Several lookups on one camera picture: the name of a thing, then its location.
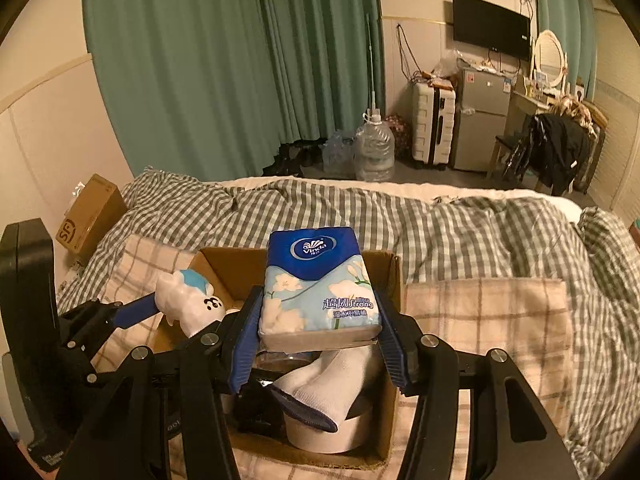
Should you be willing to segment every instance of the tissue pack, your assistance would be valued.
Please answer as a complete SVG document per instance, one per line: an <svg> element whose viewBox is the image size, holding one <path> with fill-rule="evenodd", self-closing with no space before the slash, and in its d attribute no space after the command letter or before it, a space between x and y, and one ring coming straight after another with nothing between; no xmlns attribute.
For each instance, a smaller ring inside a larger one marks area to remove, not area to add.
<svg viewBox="0 0 640 480"><path fill-rule="evenodd" d="M269 239L259 333L286 353L371 344L380 314L350 227L275 231Z"/></svg>

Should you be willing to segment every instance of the mini refrigerator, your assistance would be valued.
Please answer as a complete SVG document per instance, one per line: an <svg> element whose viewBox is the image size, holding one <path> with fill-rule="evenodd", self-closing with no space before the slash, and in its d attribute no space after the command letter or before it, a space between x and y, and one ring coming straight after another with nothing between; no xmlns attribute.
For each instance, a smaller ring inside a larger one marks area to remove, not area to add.
<svg viewBox="0 0 640 480"><path fill-rule="evenodd" d="M495 136L504 134L511 80L467 68L458 94L450 164L455 170L487 171Z"/></svg>

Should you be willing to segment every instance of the vinda logo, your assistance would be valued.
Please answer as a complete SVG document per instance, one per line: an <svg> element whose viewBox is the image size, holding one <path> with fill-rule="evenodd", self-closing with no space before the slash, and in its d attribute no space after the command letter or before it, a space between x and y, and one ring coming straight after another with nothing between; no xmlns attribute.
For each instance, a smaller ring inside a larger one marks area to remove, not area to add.
<svg viewBox="0 0 640 480"><path fill-rule="evenodd" d="M300 238L291 244L291 256L298 260L313 260L335 246L335 238L331 236Z"/></svg>

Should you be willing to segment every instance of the sf cardboard box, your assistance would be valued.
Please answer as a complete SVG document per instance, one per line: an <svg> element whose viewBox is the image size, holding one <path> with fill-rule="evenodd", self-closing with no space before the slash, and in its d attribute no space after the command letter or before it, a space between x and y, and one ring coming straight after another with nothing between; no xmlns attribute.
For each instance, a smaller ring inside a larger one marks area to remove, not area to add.
<svg viewBox="0 0 640 480"><path fill-rule="evenodd" d="M66 214L56 240L85 265L126 212L118 186L95 173Z"/></svg>
<svg viewBox="0 0 640 480"><path fill-rule="evenodd" d="M404 288L401 278L400 258L384 251L362 251L364 263L374 288L385 289L394 306L403 308ZM209 280L215 294L225 308L241 308L252 286L264 284L267 266L267 251L264 249L236 249L211 247L201 250L194 257L190 268ZM171 350L186 337L178 323L169 326L163 318L154 338L154 352ZM350 469L376 469L389 457L394 413L398 391L387 373L379 378L380 384L372 388L378 394L374 401L373 426L366 444L341 454L320 454L293 447L286 438L284 429L278 438L251 433L239 433L228 421L231 445L235 448L283 462L321 467Z"/></svg>

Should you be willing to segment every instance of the curtain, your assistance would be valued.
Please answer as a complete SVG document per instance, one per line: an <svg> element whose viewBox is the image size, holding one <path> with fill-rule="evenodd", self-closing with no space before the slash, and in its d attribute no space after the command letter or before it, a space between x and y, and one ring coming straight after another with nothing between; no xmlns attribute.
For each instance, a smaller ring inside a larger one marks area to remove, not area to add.
<svg viewBox="0 0 640 480"><path fill-rule="evenodd" d="M569 60L567 81L575 89L578 77L593 99L596 37L591 0L538 0L538 30L552 30Z"/></svg>
<svg viewBox="0 0 640 480"><path fill-rule="evenodd" d="M258 175L281 142L362 123L378 0L82 0L100 92L134 174Z"/></svg>

